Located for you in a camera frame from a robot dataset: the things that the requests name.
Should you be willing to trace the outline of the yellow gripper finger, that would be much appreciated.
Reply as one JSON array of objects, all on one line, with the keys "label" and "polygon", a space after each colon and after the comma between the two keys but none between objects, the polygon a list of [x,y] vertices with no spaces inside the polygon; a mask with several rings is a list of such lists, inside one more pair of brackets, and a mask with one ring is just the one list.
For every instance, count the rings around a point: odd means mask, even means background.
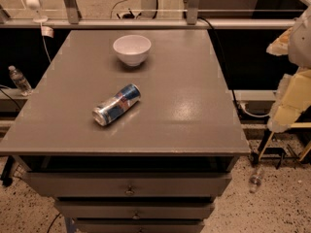
[{"label": "yellow gripper finger", "polygon": [[275,133],[290,129],[310,106],[311,70],[299,67],[294,75],[285,74],[279,82],[267,128]]},{"label": "yellow gripper finger", "polygon": [[278,38],[276,38],[266,49],[266,52],[272,55],[280,56],[288,54],[289,38],[292,33],[290,27],[284,31]]}]

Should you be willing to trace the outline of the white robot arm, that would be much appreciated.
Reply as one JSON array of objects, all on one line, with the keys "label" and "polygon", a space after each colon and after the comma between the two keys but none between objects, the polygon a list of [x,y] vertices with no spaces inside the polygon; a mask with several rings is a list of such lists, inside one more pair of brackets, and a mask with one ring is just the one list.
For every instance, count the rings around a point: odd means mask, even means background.
[{"label": "white robot arm", "polygon": [[281,133],[288,130],[311,106],[311,6],[267,49],[267,53],[287,55],[298,69],[279,82],[276,101],[269,112],[267,127]]}]

